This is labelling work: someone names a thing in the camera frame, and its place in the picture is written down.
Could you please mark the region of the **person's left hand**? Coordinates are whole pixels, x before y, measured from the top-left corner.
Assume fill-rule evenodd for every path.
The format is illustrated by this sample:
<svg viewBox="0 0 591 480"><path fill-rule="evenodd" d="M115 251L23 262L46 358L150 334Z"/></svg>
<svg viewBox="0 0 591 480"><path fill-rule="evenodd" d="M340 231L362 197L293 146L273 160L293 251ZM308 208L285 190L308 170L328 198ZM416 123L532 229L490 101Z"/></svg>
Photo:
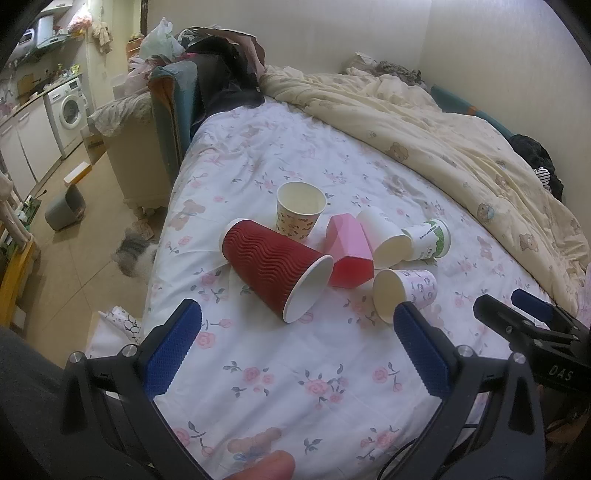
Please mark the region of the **person's left hand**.
<svg viewBox="0 0 591 480"><path fill-rule="evenodd" d="M294 457L286 451L277 450L256 465L226 477L226 480L290 480L295 468Z"/></svg>

